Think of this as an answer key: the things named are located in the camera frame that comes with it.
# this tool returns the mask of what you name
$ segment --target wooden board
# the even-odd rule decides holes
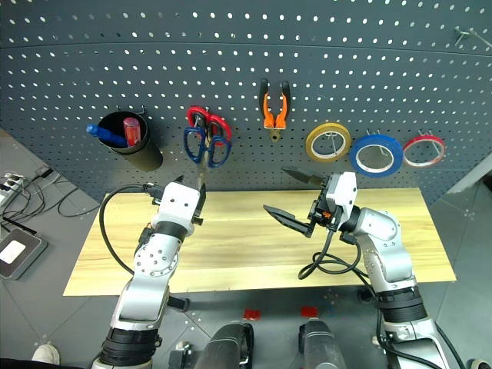
[[[171,279],[172,292],[247,290],[360,284],[353,273],[338,276],[315,271],[299,281],[298,271],[321,250],[326,230],[312,238],[283,227],[262,208],[268,204],[305,220],[319,191],[209,192],[204,224],[184,240],[180,264]],[[357,205],[387,210],[400,221],[419,282],[455,281],[446,252],[421,193],[416,188],[360,190]],[[156,213],[146,194],[119,194],[106,208],[108,237],[133,268],[141,229]],[[354,246],[334,237],[330,252],[353,261]],[[364,270],[362,261],[359,268]],[[109,254],[98,217],[65,289],[66,296],[116,295],[130,278]]]

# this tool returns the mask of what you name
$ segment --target pegboard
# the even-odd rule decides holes
[[[435,201],[492,150],[492,51],[477,38],[454,46],[454,27],[490,35],[487,1],[20,2],[3,1],[2,121],[40,158],[99,200],[130,182],[165,184],[197,168],[183,150],[190,105],[209,106],[233,128],[231,157],[211,169],[215,191],[298,189],[284,165],[352,170],[305,153],[325,121],[352,139],[380,130],[401,144],[431,129],[447,155],[428,169],[405,165],[360,188],[420,187]],[[288,129],[273,144],[262,128],[259,81],[291,83]],[[85,133],[116,106],[145,105],[165,162],[136,170]],[[432,155],[424,146],[412,155]]]

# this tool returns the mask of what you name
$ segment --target red tape roll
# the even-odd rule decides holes
[[[409,148],[411,148],[413,145],[418,144],[418,143],[421,143],[421,142],[431,142],[431,143],[435,143],[435,144],[439,145],[440,146],[440,152],[439,152],[439,154],[437,154],[437,156],[434,159],[432,159],[430,161],[425,161],[423,163],[417,163],[415,161],[410,161],[407,158],[407,150]],[[417,136],[417,137],[412,138],[403,147],[403,160],[404,160],[405,164],[407,164],[407,165],[409,165],[409,166],[411,166],[413,168],[426,168],[426,167],[430,167],[431,165],[434,165],[434,164],[438,163],[444,157],[444,151],[445,151],[444,148],[445,148],[445,144],[444,144],[444,141],[443,141],[442,138],[439,138],[439,137],[434,136],[434,135],[421,135],[421,136]]]

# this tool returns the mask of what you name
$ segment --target tape roll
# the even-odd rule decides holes
[[[314,143],[320,137],[326,134],[335,134],[342,138],[342,144],[339,148],[334,148],[334,152],[331,154],[321,154],[314,149]],[[351,146],[351,134],[348,130],[338,123],[324,123],[318,125],[313,129],[306,137],[306,153],[309,157],[315,161],[323,163],[330,163],[338,160],[340,157],[347,154],[349,147]]]
[[[391,156],[391,163],[382,168],[371,168],[364,165],[359,158],[362,150],[370,146],[386,149]],[[403,148],[392,137],[386,135],[368,135],[356,140],[350,153],[351,164],[354,169],[363,175],[372,178],[385,177],[396,172],[403,162]]]
[[[409,148],[411,148],[413,145],[418,144],[420,142],[430,142],[430,143],[439,145],[440,151],[437,154],[437,156],[432,160],[424,161],[422,163],[417,163],[416,161],[409,160],[406,156],[407,150]],[[442,140],[442,138],[439,138],[439,137],[434,136],[434,135],[417,136],[417,137],[412,138],[403,147],[403,159],[404,159],[406,165],[410,165],[411,167],[414,167],[414,168],[430,167],[431,165],[438,163],[444,157],[444,147],[445,147],[445,144],[444,144],[444,141]]]

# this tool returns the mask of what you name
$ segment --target hook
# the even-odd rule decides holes
[[[335,135],[337,135],[337,134],[334,132],[328,132],[328,133],[325,133],[324,135],[326,137],[331,138],[331,147],[333,148],[333,153],[337,154],[337,146],[335,145],[335,139],[334,139]]]
[[[145,114],[146,112],[147,112],[147,110],[145,109],[145,105],[142,105],[142,106],[141,106],[141,111],[139,111],[137,114],[139,114],[139,115],[143,115],[143,114]]]
[[[456,39],[456,41],[454,43],[454,46],[457,46],[461,42],[461,40],[463,39],[464,36],[470,35],[470,32],[461,31],[459,26],[454,27],[454,31],[458,32],[458,34],[459,34],[458,38]]]
[[[420,136],[424,136],[424,135],[425,135],[425,133],[422,133],[422,131],[421,131],[420,129],[418,130],[418,134],[419,134]],[[433,135],[433,133],[432,133],[432,131],[431,131],[431,130],[429,130],[429,131],[428,131],[428,134],[429,134],[429,135]],[[439,155],[439,154],[440,154],[440,150],[439,150],[439,148],[437,147],[436,143],[432,141],[432,145],[434,146],[434,149],[436,150],[437,154]]]
[[[459,26],[454,27],[454,31],[456,31],[459,35],[458,38],[456,39],[454,46],[457,46],[462,40],[464,36],[474,36],[478,38],[480,41],[482,41],[485,45],[487,45],[489,48],[492,48],[492,44],[487,41],[485,38],[480,36],[474,29],[473,27],[470,27],[468,31],[463,31],[460,29]]]
[[[377,134],[378,134],[378,135],[380,135],[380,134],[381,134],[381,132],[379,131],[379,128],[376,130],[376,132],[377,132]],[[368,136],[370,136],[370,135],[373,135],[373,134],[374,134],[374,133],[370,133],[368,129],[366,129],[366,133],[367,133],[367,135],[368,135]],[[385,151],[385,150],[383,150],[383,148],[382,148],[381,146],[379,147],[379,151],[381,151],[381,154],[382,154],[383,156],[387,156],[386,151]]]

